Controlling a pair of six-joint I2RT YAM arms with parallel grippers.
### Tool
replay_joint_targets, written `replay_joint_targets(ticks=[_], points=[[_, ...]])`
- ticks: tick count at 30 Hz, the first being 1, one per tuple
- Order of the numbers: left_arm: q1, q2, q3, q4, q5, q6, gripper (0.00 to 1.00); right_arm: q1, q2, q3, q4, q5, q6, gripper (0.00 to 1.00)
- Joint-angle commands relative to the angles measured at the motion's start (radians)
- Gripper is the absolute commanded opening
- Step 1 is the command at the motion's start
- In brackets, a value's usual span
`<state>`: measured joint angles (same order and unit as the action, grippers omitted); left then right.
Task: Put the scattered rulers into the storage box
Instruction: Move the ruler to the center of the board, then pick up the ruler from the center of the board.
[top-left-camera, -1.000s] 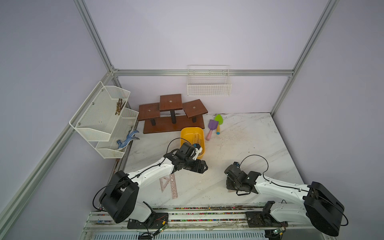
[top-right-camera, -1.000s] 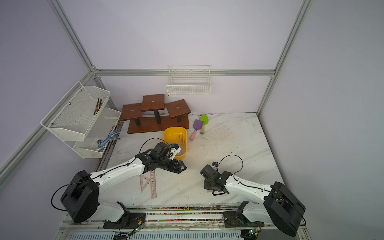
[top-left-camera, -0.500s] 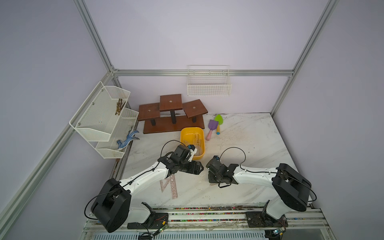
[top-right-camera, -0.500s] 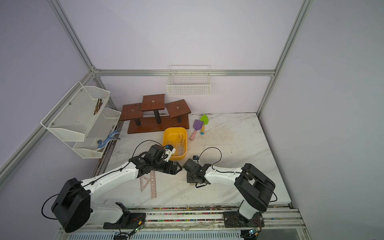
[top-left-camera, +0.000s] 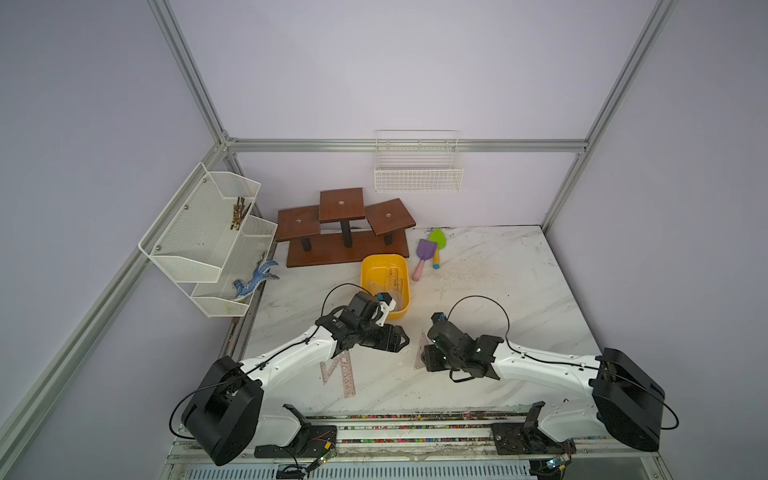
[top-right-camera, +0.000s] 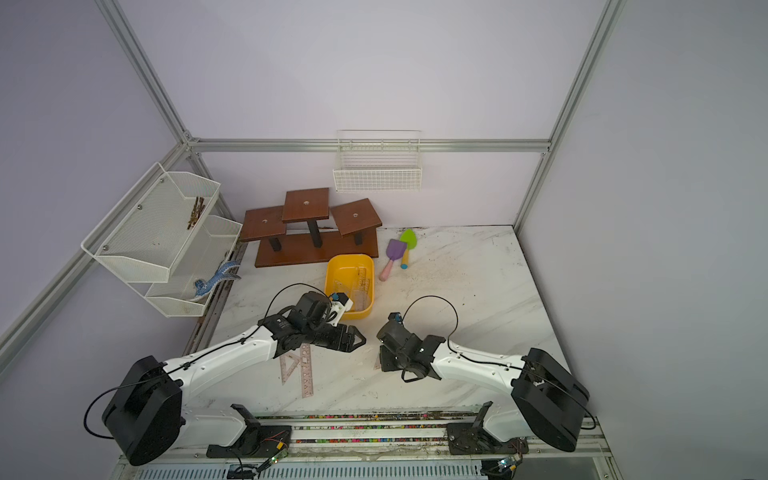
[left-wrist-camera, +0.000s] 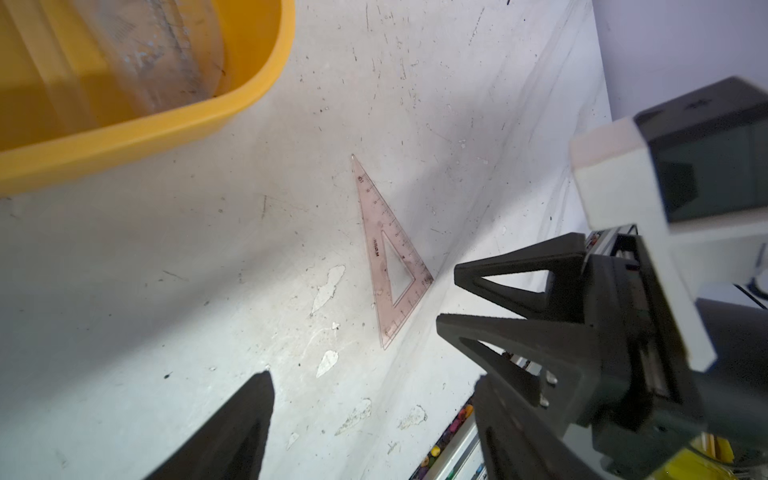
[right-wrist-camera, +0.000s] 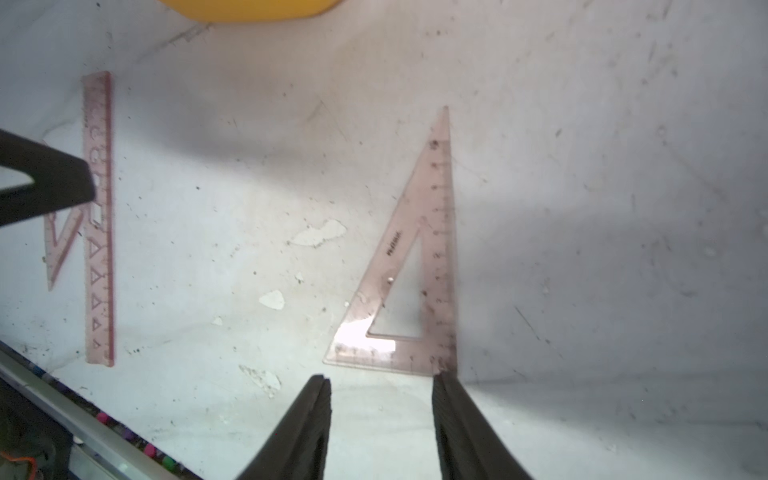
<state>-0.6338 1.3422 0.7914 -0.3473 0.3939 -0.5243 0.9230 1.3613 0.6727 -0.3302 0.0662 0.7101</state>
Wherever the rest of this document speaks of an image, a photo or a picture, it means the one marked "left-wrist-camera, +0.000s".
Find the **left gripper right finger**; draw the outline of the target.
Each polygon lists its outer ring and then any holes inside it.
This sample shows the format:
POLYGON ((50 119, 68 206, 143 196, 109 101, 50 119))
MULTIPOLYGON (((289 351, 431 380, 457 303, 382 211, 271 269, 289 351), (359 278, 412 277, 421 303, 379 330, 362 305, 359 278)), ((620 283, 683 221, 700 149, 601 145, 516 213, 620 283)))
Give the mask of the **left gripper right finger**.
POLYGON ((475 384, 474 416, 490 479, 598 479, 513 389, 489 375, 475 384))

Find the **blue clear protractor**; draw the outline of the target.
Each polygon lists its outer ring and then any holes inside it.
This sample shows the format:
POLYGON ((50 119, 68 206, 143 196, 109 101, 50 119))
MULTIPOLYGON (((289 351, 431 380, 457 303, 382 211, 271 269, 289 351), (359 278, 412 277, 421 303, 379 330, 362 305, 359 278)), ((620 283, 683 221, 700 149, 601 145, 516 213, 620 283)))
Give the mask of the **blue clear protractor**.
POLYGON ((142 113, 216 94, 224 46, 211 1, 76 1, 74 6, 142 113))

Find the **yellow plastic storage box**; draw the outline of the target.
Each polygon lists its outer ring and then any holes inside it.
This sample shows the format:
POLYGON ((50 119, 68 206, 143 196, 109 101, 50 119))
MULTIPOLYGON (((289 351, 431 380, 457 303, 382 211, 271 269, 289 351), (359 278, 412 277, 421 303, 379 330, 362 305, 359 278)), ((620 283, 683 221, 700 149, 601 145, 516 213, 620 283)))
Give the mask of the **yellow plastic storage box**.
POLYGON ((205 137, 285 67, 291 1, 5 1, 1 192, 205 137))

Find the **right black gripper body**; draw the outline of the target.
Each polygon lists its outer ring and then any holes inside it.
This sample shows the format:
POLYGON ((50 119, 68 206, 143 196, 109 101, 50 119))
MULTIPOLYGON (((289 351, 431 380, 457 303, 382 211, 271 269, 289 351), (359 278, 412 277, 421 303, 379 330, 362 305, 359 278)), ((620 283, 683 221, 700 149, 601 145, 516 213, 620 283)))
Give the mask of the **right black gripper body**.
POLYGON ((698 299, 717 358, 695 372, 642 239, 620 234, 598 260, 619 290, 625 338, 609 343, 625 347, 628 362, 622 396, 590 422, 604 469, 624 479, 766 476, 766 309, 698 299))

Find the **pink triangle ruler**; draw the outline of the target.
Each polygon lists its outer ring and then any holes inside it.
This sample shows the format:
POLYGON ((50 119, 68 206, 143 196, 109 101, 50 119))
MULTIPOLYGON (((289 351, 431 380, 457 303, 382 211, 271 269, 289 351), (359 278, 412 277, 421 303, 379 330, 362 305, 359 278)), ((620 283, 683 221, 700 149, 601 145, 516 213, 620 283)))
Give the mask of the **pink triangle ruler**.
POLYGON ((356 156, 357 187, 381 347, 401 331, 434 282, 410 238, 356 156))

